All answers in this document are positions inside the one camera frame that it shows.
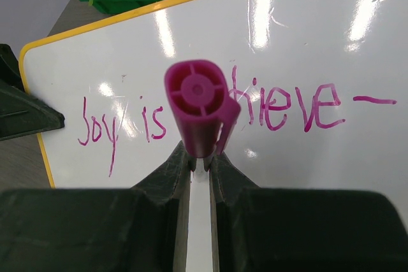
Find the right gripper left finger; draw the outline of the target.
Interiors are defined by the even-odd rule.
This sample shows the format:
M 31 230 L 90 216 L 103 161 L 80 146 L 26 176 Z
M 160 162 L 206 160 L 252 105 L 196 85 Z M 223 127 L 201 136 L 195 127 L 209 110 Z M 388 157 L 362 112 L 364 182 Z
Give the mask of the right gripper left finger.
M 185 271 L 189 157 L 128 189 L 1 193 L 2 271 Z

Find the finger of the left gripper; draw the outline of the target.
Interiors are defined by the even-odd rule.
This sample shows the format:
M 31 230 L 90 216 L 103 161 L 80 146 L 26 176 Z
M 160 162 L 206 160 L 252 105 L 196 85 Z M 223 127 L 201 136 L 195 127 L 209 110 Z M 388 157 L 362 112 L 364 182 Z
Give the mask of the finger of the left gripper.
M 62 113 L 24 90 L 18 60 L 7 44 L 1 44 L 1 140 L 62 129 Z

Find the orange framed whiteboard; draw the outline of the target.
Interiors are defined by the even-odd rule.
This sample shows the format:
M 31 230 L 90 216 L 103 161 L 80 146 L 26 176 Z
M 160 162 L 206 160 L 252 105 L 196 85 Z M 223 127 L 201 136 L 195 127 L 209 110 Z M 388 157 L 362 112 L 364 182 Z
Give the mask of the orange framed whiteboard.
M 222 154 L 256 185 L 377 192 L 407 232 L 407 0 L 165 0 L 26 45 L 25 89 L 65 118 L 38 136 L 49 189 L 162 165 L 183 144 L 164 75 L 190 60 L 223 72 L 241 112 Z M 210 175 L 188 157 L 185 271 L 215 271 Z

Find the pink whiteboard marker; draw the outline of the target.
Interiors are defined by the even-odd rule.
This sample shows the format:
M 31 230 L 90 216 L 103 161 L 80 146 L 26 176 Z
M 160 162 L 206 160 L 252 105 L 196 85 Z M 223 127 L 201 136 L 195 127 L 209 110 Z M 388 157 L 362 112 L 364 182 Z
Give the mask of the pink whiteboard marker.
M 208 60 L 177 62 L 164 75 L 164 86 L 184 148 L 210 170 L 221 155 L 241 112 L 229 94 L 223 72 Z

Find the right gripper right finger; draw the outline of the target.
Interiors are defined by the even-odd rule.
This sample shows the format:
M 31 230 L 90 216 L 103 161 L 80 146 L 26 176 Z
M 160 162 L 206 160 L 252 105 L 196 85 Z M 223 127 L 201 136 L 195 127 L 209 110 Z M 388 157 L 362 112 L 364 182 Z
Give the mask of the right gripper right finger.
M 209 175 L 215 271 L 407 270 L 407 232 L 380 193 L 264 188 L 224 154 Z

